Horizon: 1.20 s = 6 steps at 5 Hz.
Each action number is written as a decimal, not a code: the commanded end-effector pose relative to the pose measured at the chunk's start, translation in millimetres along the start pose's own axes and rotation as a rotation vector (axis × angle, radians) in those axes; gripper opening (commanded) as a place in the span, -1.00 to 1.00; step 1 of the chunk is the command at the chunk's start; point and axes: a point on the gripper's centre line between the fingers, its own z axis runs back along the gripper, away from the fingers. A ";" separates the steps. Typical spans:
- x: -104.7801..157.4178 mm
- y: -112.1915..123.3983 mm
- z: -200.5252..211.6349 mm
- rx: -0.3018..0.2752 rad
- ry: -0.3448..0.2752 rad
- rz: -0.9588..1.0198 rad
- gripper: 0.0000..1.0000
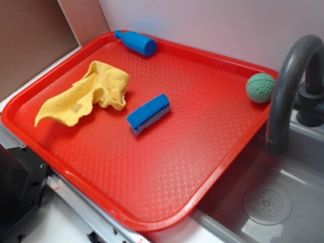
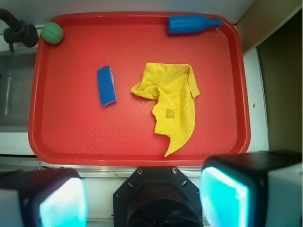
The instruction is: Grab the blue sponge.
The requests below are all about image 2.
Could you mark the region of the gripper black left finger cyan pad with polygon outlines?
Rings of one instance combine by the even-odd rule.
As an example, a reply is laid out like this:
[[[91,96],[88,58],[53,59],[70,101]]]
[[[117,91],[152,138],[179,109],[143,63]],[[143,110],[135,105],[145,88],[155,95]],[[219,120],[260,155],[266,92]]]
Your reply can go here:
[[[74,169],[0,173],[2,227],[84,227],[88,194]]]

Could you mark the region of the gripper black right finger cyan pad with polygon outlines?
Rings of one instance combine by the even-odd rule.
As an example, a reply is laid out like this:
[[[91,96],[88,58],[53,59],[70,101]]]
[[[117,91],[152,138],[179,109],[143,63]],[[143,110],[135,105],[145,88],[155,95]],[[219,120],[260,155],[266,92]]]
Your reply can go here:
[[[200,177],[212,227],[300,227],[303,155],[290,150],[208,157]]]

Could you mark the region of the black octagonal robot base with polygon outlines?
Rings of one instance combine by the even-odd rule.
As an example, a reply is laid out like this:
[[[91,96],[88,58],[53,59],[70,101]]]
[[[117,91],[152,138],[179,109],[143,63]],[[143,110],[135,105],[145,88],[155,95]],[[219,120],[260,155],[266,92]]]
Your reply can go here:
[[[115,227],[201,227],[199,188],[176,167],[139,167],[113,193]]]

